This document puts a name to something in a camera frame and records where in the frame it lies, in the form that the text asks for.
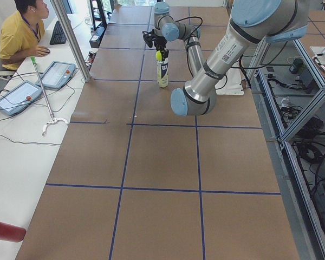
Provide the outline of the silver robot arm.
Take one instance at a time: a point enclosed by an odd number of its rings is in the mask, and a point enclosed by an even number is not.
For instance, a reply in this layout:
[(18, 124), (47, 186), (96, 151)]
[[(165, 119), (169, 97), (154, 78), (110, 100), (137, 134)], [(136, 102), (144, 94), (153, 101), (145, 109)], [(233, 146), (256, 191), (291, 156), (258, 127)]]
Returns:
[(196, 27), (183, 25), (170, 16), (165, 2), (154, 6), (155, 33), (166, 41), (182, 40), (190, 56), (193, 78), (173, 90), (171, 108), (178, 116), (204, 115), (216, 104), (216, 84), (249, 46), (286, 42), (307, 32), (309, 1), (234, 1), (224, 37), (203, 60)]

